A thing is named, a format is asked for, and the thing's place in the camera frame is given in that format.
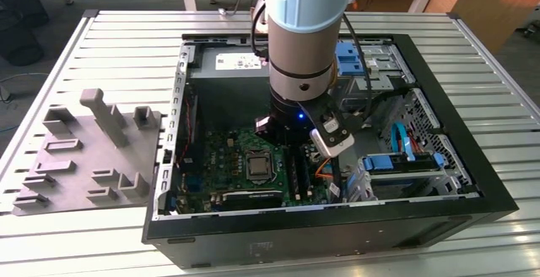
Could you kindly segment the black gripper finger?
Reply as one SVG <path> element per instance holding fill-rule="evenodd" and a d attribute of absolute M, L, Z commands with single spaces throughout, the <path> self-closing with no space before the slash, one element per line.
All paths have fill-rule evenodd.
<path fill-rule="evenodd" d="M 290 127 L 280 122 L 273 116 L 254 119 L 254 134 L 274 147 L 289 147 Z"/>

